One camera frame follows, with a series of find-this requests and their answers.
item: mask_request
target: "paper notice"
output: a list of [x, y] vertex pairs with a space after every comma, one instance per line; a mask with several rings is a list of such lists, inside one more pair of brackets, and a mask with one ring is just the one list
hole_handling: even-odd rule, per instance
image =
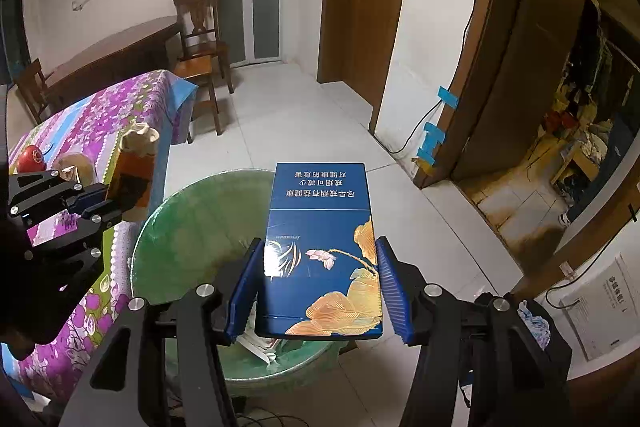
[[587, 360], [595, 359], [640, 332], [639, 294], [622, 256], [595, 279], [561, 299]]

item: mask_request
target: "red apple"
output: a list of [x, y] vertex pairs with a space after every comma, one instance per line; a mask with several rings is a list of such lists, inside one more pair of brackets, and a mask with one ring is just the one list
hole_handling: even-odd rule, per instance
[[34, 145], [28, 146], [24, 151], [20, 153], [18, 159], [15, 162], [15, 168], [18, 174], [24, 172], [39, 172], [47, 169], [47, 164], [44, 163], [42, 151]]

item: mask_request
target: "blue cigarette box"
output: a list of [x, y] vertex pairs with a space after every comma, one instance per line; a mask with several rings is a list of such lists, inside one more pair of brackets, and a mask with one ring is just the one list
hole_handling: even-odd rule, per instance
[[255, 331], [375, 339], [382, 301], [363, 164], [279, 163]]

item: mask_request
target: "wooden table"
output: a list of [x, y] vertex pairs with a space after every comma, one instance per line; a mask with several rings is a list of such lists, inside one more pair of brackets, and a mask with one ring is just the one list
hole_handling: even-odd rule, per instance
[[577, 141], [572, 145], [570, 151], [567, 153], [561, 168], [556, 172], [556, 175], [551, 178], [551, 186], [559, 180], [562, 173], [572, 161], [587, 175], [589, 181], [592, 182], [596, 179], [600, 168], [585, 156], [584, 152], [582, 152], [582, 142]]
[[171, 15], [92, 44], [47, 77], [46, 99], [52, 112], [138, 74], [169, 69], [164, 44], [178, 31], [177, 17]]

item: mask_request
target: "blue tape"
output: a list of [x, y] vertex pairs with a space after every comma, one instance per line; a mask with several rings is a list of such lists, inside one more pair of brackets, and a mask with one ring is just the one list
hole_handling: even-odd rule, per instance
[[433, 123], [427, 122], [424, 124], [424, 130], [427, 131], [427, 138], [432, 137], [432, 139], [436, 140], [438, 143], [444, 143], [444, 131]]
[[424, 141], [422, 142], [422, 150], [431, 154], [438, 144], [438, 140], [436, 140], [433, 135], [428, 134]]
[[433, 156], [431, 156], [426, 150], [422, 148], [418, 149], [418, 158], [422, 158], [432, 167], [433, 167], [433, 164], [436, 163], [436, 160], [433, 159]]
[[438, 97], [444, 103], [449, 105], [449, 107], [452, 107], [453, 109], [458, 107], [458, 97], [455, 94], [451, 94], [442, 86], [440, 86], [440, 89], [438, 90]]

